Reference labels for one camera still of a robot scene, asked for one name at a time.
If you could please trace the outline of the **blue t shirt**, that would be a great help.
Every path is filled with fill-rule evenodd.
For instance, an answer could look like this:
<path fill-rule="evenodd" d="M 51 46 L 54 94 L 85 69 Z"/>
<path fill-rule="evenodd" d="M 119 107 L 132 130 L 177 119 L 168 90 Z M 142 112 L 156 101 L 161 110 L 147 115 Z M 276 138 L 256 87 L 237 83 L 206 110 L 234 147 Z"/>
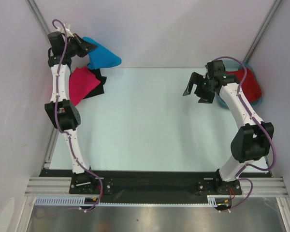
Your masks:
<path fill-rule="evenodd" d="M 87 68 L 90 70 L 96 70 L 101 68 L 112 68 L 121 64 L 122 60 L 120 57 L 115 55 L 113 52 L 105 48 L 103 45 L 94 41 L 90 37 L 83 37 L 86 42 L 96 45 L 97 48 L 89 52 L 89 63 Z"/>

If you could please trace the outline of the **red t shirt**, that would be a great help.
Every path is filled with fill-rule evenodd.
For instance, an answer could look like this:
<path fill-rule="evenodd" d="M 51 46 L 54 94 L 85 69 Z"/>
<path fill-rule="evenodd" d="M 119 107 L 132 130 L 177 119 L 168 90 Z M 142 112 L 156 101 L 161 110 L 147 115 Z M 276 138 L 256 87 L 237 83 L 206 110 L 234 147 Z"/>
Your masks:
<path fill-rule="evenodd" d="M 262 96 L 262 91 L 259 83 L 257 82 L 255 75 L 253 72 L 246 68 L 247 75 L 241 86 L 247 100 L 250 103 L 258 101 Z M 235 74 L 239 82 L 243 79 L 245 71 L 244 69 L 240 69 L 237 71 L 227 71 L 227 74 Z"/>

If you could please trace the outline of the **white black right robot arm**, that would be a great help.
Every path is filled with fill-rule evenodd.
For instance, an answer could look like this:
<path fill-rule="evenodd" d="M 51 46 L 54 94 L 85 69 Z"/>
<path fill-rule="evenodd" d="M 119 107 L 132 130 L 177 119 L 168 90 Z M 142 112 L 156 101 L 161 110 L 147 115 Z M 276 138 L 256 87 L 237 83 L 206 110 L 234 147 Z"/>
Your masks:
<path fill-rule="evenodd" d="M 217 58 L 208 62 L 205 67 L 206 74 L 191 74 L 183 96 L 194 93 L 200 98 L 200 103 L 208 104 L 213 102 L 215 96 L 219 96 L 236 122 L 238 131 L 231 142 L 230 158 L 224 166 L 217 169 L 210 184 L 205 184 L 200 189 L 200 194 L 226 195 L 232 189 L 240 187 L 238 178 L 246 167 L 264 172 L 270 170 L 258 167 L 254 162 L 274 150 L 274 126 L 270 122 L 264 122 L 253 110 L 242 90 L 243 81 L 236 74 L 226 71 L 223 60 Z"/>

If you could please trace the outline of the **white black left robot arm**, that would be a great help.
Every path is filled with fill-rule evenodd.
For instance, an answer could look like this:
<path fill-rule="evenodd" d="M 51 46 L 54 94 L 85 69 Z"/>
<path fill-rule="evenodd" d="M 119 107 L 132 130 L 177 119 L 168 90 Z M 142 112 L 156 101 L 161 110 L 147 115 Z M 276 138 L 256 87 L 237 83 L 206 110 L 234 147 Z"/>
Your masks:
<path fill-rule="evenodd" d="M 64 137 L 72 160 L 70 194 L 92 194 L 98 179 L 91 174 L 91 168 L 81 154 L 77 127 L 81 124 L 79 111 L 70 99 L 69 80 L 74 56 L 84 57 L 96 49 L 96 45 L 80 38 L 77 34 L 68 37 L 55 31 L 48 34 L 51 47 L 48 51 L 48 65 L 53 77 L 52 96 L 44 105 L 45 111 L 55 129 Z"/>

